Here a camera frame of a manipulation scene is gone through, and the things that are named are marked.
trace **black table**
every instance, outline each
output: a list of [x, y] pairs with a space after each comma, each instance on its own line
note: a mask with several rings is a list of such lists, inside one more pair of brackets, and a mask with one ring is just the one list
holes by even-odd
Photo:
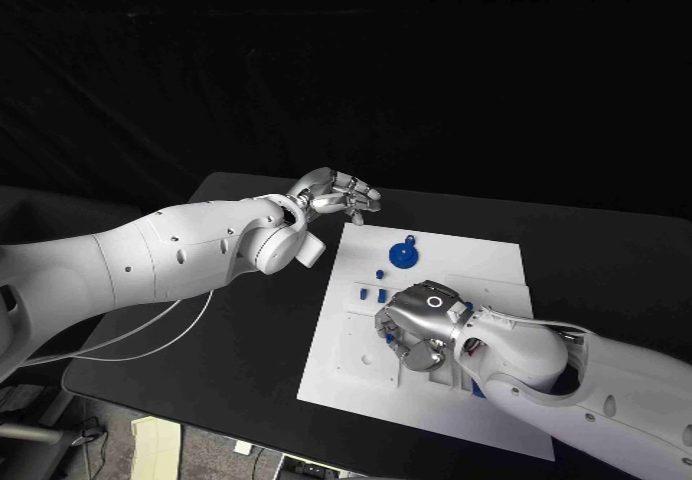
[[[191, 202], [283, 193], [293, 183], [215, 173]], [[383, 196], [368, 223], [521, 245], [537, 318], [579, 323], [692, 363], [690, 222], [400, 190]], [[293, 262], [273, 276], [243, 275], [215, 292], [205, 318], [175, 345], [132, 362], [76, 360], [67, 390], [370, 475], [632, 478], [560, 442], [553, 463], [298, 400], [347, 220], [335, 214], [312, 224], [328, 245], [312, 269]], [[205, 299], [184, 301], [165, 321], [100, 356], [162, 345]], [[90, 343], [133, 329], [163, 308], [109, 314]]]

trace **floor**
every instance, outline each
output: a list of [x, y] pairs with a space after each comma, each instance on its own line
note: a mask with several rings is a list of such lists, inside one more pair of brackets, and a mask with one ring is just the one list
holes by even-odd
[[[109, 431], [106, 464], [97, 478], [99, 480], [129, 480], [135, 453], [130, 422], [148, 415], [109, 403], [76, 398], [61, 421], [78, 423], [93, 416], [99, 417]], [[61, 466], [64, 478], [70, 480], [94, 478], [103, 463], [103, 442], [104, 438], [100, 438], [86, 447], [73, 449]], [[234, 452], [234, 447], [234, 439], [185, 426], [179, 480], [272, 480], [282, 454], [253, 447], [251, 454], [243, 455]], [[87, 469], [86, 449], [90, 469]]]

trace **blue part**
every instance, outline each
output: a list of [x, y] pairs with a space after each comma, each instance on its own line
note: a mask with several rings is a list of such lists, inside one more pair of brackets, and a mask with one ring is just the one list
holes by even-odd
[[484, 395], [484, 392], [481, 391], [481, 387], [479, 387], [479, 384], [476, 383], [476, 380], [472, 380], [472, 382], [473, 382], [473, 394], [481, 398], [486, 398], [486, 396]]
[[406, 243], [398, 243], [390, 249], [390, 261], [398, 268], [411, 268], [419, 263], [419, 250], [414, 247], [416, 238], [407, 237]]

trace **white platform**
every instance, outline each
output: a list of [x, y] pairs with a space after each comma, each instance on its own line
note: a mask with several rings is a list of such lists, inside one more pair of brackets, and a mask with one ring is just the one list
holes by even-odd
[[[407, 235], [416, 237], [420, 261], [401, 270], [390, 263], [390, 248]], [[424, 280], [446, 284], [475, 305], [533, 317], [520, 245], [345, 224], [299, 399], [554, 460], [550, 435], [472, 395], [452, 355], [433, 374], [400, 368], [375, 332], [378, 289], [388, 290], [390, 300]]]

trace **white cable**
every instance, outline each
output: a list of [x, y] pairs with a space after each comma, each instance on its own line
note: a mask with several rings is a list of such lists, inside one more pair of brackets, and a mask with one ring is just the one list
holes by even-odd
[[58, 360], [65, 360], [67, 358], [74, 358], [77, 355], [81, 355], [83, 353], [90, 353], [93, 350], [97, 350], [99, 348], [103, 348], [116, 342], [120, 342], [123, 339], [126, 339], [130, 335], [135, 335], [138, 332], [145, 330], [158, 320], [163, 318], [163, 316], [176, 308], [178, 304], [181, 303], [181, 300], [178, 300], [174, 305], [145, 324], [142, 324], [135, 330], [130, 330], [130, 332], [125, 333], [120, 337], [113, 338], [104, 343], [100, 343], [99, 345], [94, 345], [89, 348], [84, 348], [83, 350], [78, 350], [77, 352], [73, 353], [64, 353], [61, 355], [50, 355], [47, 357], [39, 357], [35, 358], [34, 360], [28, 360], [22, 365], [22, 367], [31, 367], [32, 365], [41, 365], [44, 363], [50, 362], [57, 362]]
[[582, 330], [583, 332], [590, 333], [592, 335], [596, 335], [596, 333], [592, 330], [589, 330], [584, 327], [580, 327], [579, 325], [573, 325], [571, 323], [556, 322], [553, 320], [534, 320], [531, 318], [515, 317], [515, 315], [509, 315], [508, 313], [496, 312], [492, 308], [488, 308], [485, 305], [484, 305], [484, 308], [491, 312], [492, 315], [495, 314], [501, 317], [505, 317], [515, 322], [533, 323], [535, 325], [550, 325], [554, 327], [576, 328], [577, 330]]
[[212, 300], [212, 293], [214, 290], [210, 292], [210, 297], [207, 298], [207, 303], [205, 306], [202, 307], [202, 311], [200, 312], [198, 318], [192, 322], [191, 326], [185, 329], [184, 333], [163, 346], [161, 346], [156, 350], [152, 350], [148, 353], [143, 353], [142, 355], [138, 355], [135, 357], [127, 357], [127, 358], [99, 358], [99, 357], [83, 357], [81, 355], [76, 355], [76, 358], [81, 358], [84, 360], [96, 360], [97, 362], [127, 362], [129, 360], [138, 360], [139, 358], [143, 358], [156, 352], [161, 352], [168, 346], [174, 345], [174, 343], [184, 338], [184, 335], [192, 330], [192, 327], [198, 323], [200, 319], [202, 318], [202, 315], [205, 314], [207, 307], [210, 305], [210, 301]]

